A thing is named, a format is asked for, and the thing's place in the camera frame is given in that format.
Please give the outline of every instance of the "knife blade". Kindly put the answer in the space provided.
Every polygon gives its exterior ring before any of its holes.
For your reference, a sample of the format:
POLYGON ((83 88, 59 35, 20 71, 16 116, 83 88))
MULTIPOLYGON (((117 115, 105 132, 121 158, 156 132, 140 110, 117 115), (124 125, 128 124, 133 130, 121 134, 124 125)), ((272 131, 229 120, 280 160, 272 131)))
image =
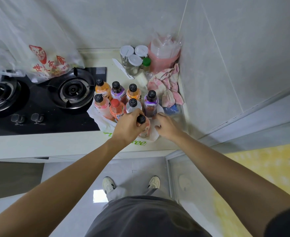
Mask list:
POLYGON ((117 59, 112 58, 112 60, 113 60, 114 64, 115 64, 115 65, 116 65, 116 66, 117 66, 121 71, 123 71, 123 73, 128 77, 128 79, 131 79, 131 80, 134 79, 134 77, 132 77, 131 75, 129 75, 129 74, 126 73, 125 68, 122 66, 122 64, 121 64, 117 59))

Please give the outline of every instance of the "red face logo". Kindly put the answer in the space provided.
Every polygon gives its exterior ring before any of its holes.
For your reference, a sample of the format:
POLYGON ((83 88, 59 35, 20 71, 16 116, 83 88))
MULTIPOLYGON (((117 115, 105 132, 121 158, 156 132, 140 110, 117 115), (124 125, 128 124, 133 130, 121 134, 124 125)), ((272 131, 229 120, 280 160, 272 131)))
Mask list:
POLYGON ((42 47, 29 45, 29 48, 42 64, 46 64, 47 57, 42 47))

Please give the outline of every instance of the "kitchen counter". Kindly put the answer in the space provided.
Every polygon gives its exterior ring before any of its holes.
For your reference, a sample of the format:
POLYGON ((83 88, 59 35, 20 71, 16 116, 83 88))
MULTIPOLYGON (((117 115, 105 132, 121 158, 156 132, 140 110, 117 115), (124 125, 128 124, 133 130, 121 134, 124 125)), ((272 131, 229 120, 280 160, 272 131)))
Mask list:
MULTIPOLYGON (((108 83, 112 84, 117 80, 125 89, 131 83, 135 83, 141 90, 146 90, 141 76, 130 80, 113 63, 112 58, 120 60, 117 49, 84 49, 80 53, 84 57, 86 67, 107 67, 108 83)), ((101 131, 0 136, 0 159, 87 154, 109 138, 108 134, 101 131)), ((177 145, 159 137, 153 143, 133 142, 122 152, 177 149, 177 145)))

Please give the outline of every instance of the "shoe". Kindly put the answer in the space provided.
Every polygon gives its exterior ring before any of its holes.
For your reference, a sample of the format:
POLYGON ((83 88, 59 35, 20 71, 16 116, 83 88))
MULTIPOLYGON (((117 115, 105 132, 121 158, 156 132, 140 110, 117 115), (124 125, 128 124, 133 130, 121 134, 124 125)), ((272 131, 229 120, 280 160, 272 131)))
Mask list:
POLYGON ((103 185, 103 190, 106 195, 115 189, 114 182, 110 177, 104 177, 102 181, 102 185, 103 185))
POLYGON ((159 189, 160 187, 160 179, 158 176, 153 176, 150 179, 150 182, 148 184, 148 188, 153 188, 153 189, 159 189))

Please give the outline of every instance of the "green bottle cap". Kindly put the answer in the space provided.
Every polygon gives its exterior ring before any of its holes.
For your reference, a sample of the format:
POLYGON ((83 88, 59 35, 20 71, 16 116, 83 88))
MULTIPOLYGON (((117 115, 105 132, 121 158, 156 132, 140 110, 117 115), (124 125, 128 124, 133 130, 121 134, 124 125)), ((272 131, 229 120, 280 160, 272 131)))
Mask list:
POLYGON ((148 57, 143 59, 143 66, 150 66, 151 60, 148 57))

